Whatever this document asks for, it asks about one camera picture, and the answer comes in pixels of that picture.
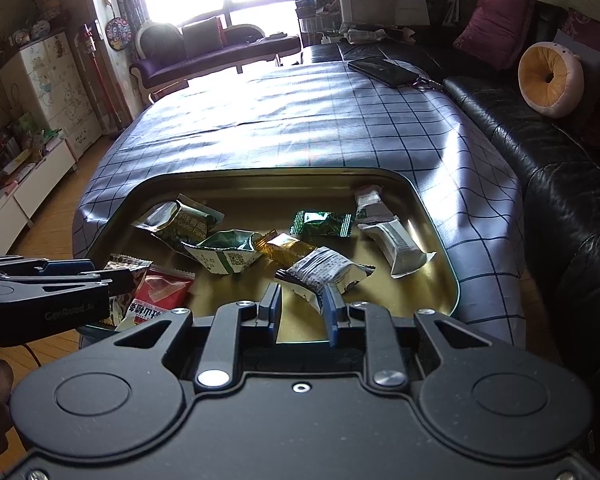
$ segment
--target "decorative plate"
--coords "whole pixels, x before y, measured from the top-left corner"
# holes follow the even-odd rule
[[[31,27],[31,39],[33,41],[44,38],[51,31],[51,25],[47,20],[40,20]]]
[[[107,41],[114,50],[124,50],[131,43],[131,26],[124,18],[113,18],[105,27]]]
[[[26,45],[31,41],[29,31],[26,28],[21,28],[13,33],[13,43],[17,46]]]

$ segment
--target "checkered tablecloth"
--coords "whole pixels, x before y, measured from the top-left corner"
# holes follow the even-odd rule
[[[198,78],[151,106],[89,181],[74,218],[74,255],[86,254],[130,190],[152,176],[280,166],[386,168],[411,179],[458,275],[459,319],[524,345],[515,174],[442,92],[390,89],[342,62],[224,86]]]

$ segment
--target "gold metal tray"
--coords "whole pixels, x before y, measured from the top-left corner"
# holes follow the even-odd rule
[[[418,272],[394,280],[389,264],[370,238],[354,227],[351,238],[307,240],[327,246],[375,272],[346,292],[347,302],[365,300],[387,307],[394,316],[411,317],[419,308],[450,315],[458,304],[459,285],[445,248],[411,182],[397,173],[373,168],[277,168],[181,173],[158,176],[132,190],[94,241],[87,257],[102,268],[111,253],[153,260],[159,265],[196,273],[188,306],[194,316],[209,316],[238,300],[259,300],[280,266],[266,256],[240,274],[211,274],[195,260],[177,254],[131,222],[149,208],[179,193],[224,213],[220,230],[287,232],[298,210],[355,213],[353,190],[382,187],[382,198],[402,220],[420,248],[438,254]],[[326,338],[320,315],[283,286],[279,342]]]

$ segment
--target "candy wrapper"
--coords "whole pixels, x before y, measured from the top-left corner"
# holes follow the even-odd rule
[[[380,196],[380,186],[366,186],[354,191],[356,196],[356,224],[373,225],[391,222],[396,216],[385,205]]]
[[[195,274],[192,272],[151,266],[116,332],[122,332],[182,306],[194,279]]]
[[[380,246],[391,265],[392,278],[413,274],[436,255],[423,253],[398,219],[376,225],[361,225],[360,230]]]
[[[325,211],[298,211],[289,233],[292,236],[337,236],[351,235],[353,215]]]
[[[221,212],[180,194],[177,200],[155,205],[132,225],[149,231],[179,253],[187,254],[183,242],[200,243],[208,236],[209,229],[223,219]]]
[[[266,254],[284,267],[291,267],[294,263],[316,250],[316,247],[312,245],[285,233],[279,235],[276,231],[265,234],[262,238],[256,240],[253,246],[257,251]]]
[[[253,247],[253,231],[218,231],[196,246],[183,244],[187,253],[213,274],[237,274],[262,256]]]
[[[327,247],[320,247],[287,270],[278,270],[277,282],[286,283],[292,291],[320,312],[318,295],[327,283],[334,283],[341,294],[371,276],[375,267],[355,264]]]
[[[136,286],[133,292],[112,296],[109,298],[109,317],[103,319],[102,322],[112,326],[118,326],[125,317],[126,310],[133,301],[136,289],[140,286],[147,269],[151,265],[149,260],[139,260],[125,254],[112,254],[109,257],[105,270],[109,269],[129,269],[134,277]]]

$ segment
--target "wooden floor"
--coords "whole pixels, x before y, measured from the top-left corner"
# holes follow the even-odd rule
[[[34,225],[24,231],[11,247],[11,254],[39,256],[55,260],[72,258],[71,224],[82,191],[89,181],[98,162],[109,149],[111,141],[101,138],[90,147],[78,161],[78,171],[69,172],[56,186],[34,216]],[[30,343],[42,364],[55,361],[78,349],[78,333],[65,332]],[[13,368],[14,382],[17,384],[30,371],[38,366],[33,357],[22,347],[0,348],[0,358]],[[8,434],[9,449],[0,456],[0,473],[11,468],[24,454],[24,448],[15,430]]]
[[[23,233],[11,253],[21,256],[42,256],[53,259],[72,257],[72,221],[82,191],[98,162],[109,148],[110,140],[103,138],[94,144],[78,162],[78,171],[70,173],[46,199],[34,218],[34,226]],[[548,330],[546,313],[533,279],[526,274],[520,285],[526,316],[527,348],[554,362],[557,351]],[[78,348],[77,332],[65,332],[29,345],[42,364],[61,358]],[[0,358],[13,368],[15,382],[36,368],[36,363],[23,347],[0,349]],[[24,454],[24,448],[14,430],[8,434],[9,449],[0,456],[0,473],[11,468]]]

